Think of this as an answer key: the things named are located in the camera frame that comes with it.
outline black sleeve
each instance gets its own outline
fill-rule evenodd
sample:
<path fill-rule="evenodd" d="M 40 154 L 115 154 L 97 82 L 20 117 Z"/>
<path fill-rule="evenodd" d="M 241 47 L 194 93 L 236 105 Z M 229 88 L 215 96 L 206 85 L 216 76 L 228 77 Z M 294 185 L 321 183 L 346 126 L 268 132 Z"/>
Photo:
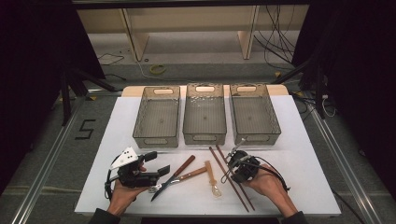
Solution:
<path fill-rule="evenodd" d="M 89 224 L 119 224 L 120 218 L 100 208 L 96 208 L 95 214 Z"/>
<path fill-rule="evenodd" d="M 308 224 L 308 221 L 306 221 L 303 212 L 298 212 L 291 217 L 283 219 L 282 224 Z"/>

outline wooden stick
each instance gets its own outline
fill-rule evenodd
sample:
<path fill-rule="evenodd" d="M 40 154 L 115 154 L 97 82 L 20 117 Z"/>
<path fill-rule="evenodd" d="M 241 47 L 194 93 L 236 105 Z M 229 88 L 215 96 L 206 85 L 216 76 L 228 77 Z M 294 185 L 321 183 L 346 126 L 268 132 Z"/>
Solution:
<path fill-rule="evenodd" d="M 245 208 L 248 211 L 248 207 L 245 204 L 244 200 L 242 199 L 241 195 L 239 194 L 238 190 L 236 190 L 235 185 L 233 184 L 233 181 L 230 179 L 230 177 L 227 176 L 226 171 L 224 170 L 223 166 L 221 165 L 221 162 L 219 161 L 218 156 L 216 156 L 215 151 L 213 150 L 212 147 L 209 147 L 210 152 L 212 153 L 213 157 L 216 159 L 216 161 L 219 164 L 219 167 L 221 168 L 222 172 L 224 173 L 224 175 L 227 177 L 228 182 L 230 182 L 231 186 L 233 187 L 233 190 L 235 190 L 236 195 L 238 195 L 239 200 L 241 200 L 241 203 L 245 206 Z"/>
<path fill-rule="evenodd" d="M 218 145 L 216 145 L 216 148 L 218 149 L 219 154 L 221 155 L 221 157 L 223 158 L 224 162 L 227 164 L 227 161 L 225 160 L 224 154 L 221 152 L 221 149 Z M 251 203 L 250 199 L 248 198 L 247 193 L 245 192 L 244 188 L 242 187 L 242 185 L 240 183 L 237 183 L 239 188 L 241 188 L 242 192 L 244 193 L 245 197 L 247 198 L 248 203 L 250 204 L 251 208 L 253 208 L 254 211 L 256 211 L 256 209 L 253 206 L 253 203 Z"/>

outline person's left hand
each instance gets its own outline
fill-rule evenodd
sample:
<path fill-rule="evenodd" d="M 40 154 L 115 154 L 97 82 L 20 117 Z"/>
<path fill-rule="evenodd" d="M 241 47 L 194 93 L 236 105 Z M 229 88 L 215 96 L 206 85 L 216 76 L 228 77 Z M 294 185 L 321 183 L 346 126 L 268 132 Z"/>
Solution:
<path fill-rule="evenodd" d="M 147 169 L 143 166 L 140 167 L 140 171 L 145 172 L 146 170 Z M 117 179 L 114 186 L 113 197 L 111 198 L 107 212 L 120 217 L 125 212 L 126 208 L 136 199 L 137 195 L 148 188 L 149 187 L 131 189 L 124 187 Z"/>

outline white tabletop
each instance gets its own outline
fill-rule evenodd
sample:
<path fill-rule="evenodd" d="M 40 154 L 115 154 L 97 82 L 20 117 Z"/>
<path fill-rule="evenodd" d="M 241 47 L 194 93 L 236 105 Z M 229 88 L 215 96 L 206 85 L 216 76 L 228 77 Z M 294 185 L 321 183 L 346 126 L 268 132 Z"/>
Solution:
<path fill-rule="evenodd" d="M 245 188 L 247 196 L 255 207 L 255 210 L 253 210 L 241 193 L 248 212 L 236 196 L 230 183 L 220 183 L 223 173 L 208 150 L 209 146 L 186 146 L 184 144 L 181 127 L 183 125 L 185 101 L 183 96 L 181 99 L 179 147 L 154 149 L 140 149 L 132 138 L 140 97 L 120 97 L 117 100 L 91 172 L 80 195 L 75 210 L 77 213 L 92 215 L 97 207 L 107 209 L 109 201 L 104 196 L 104 183 L 108 168 L 125 148 L 133 147 L 137 154 L 144 154 L 152 150 L 159 152 L 157 159 L 145 163 L 148 172 L 155 172 L 165 165 L 171 165 L 171 172 L 161 177 L 159 183 L 165 182 L 190 155 L 194 155 L 196 159 L 182 172 L 182 175 L 205 166 L 205 161 L 211 161 L 222 196 L 220 198 L 213 197 L 209 185 L 209 176 L 207 173 L 203 173 L 170 186 L 153 202 L 150 201 L 151 193 L 145 191 L 139 194 L 137 200 L 127 209 L 126 215 L 141 217 L 280 216 L 279 211 L 267 198 L 252 189 Z M 332 195 L 291 96 L 271 96 L 271 99 L 282 131 L 275 145 L 245 146 L 239 149 L 272 163 L 290 187 L 289 196 L 297 208 L 304 211 L 307 216 L 329 217 L 340 215 L 341 211 Z M 224 154 L 234 147 L 227 97 L 225 101 L 227 135 L 225 145 L 220 146 Z"/>

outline transparent plastic bin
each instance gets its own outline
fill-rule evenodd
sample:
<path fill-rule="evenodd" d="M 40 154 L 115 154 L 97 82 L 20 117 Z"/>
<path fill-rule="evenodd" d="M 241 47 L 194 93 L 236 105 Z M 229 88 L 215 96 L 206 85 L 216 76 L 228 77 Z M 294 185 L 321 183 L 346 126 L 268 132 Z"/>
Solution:
<path fill-rule="evenodd" d="M 185 108 L 186 145 L 224 145 L 227 123 L 222 84 L 188 84 Z"/>
<path fill-rule="evenodd" d="M 274 145 L 281 134 L 267 86 L 262 83 L 230 85 L 230 110 L 235 144 Z"/>
<path fill-rule="evenodd" d="M 140 148 L 178 147 L 180 87 L 146 87 L 134 126 Z"/>

